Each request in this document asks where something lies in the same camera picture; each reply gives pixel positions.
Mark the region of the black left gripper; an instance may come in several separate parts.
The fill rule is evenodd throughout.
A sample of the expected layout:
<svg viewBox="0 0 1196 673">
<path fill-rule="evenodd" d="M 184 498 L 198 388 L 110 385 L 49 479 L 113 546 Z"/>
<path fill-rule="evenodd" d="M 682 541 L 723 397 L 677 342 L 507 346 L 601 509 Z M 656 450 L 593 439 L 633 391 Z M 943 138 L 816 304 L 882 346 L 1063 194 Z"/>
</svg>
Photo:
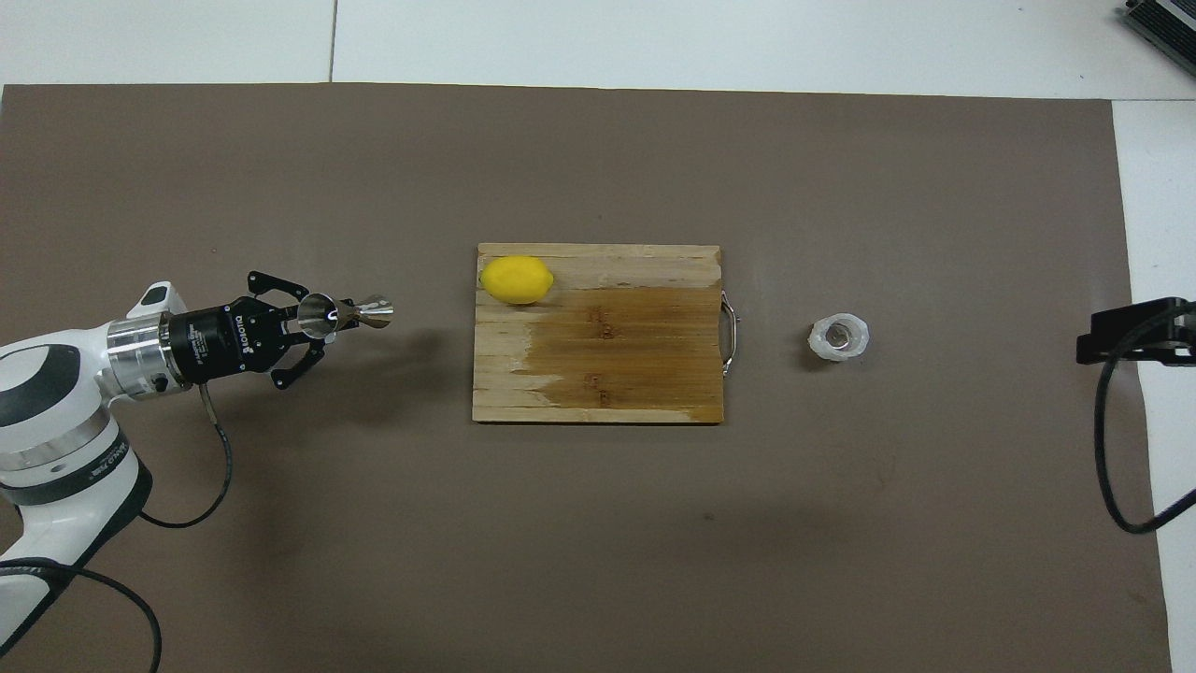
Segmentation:
<svg viewBox="0 0 1196 673">
<path fill-rule="evenodd" d="M 249 296 L 239 296 L 234 302 L 167 319 L 167 349 L 185 383 L 269 371 L 273 386 L 286 391 L 323 361 L 329 339 L 304 341 L 299 357 L 294 361 L 283 357 L 294 345 L 285 323 L 295 318 L 299 302 L 309 296 L 306 286 L 251 271 L 248 290 Z M 286 302 L 274 306 L 262 301 L 261 295 L 269 293 L 286 294 Z"/>
</svg>

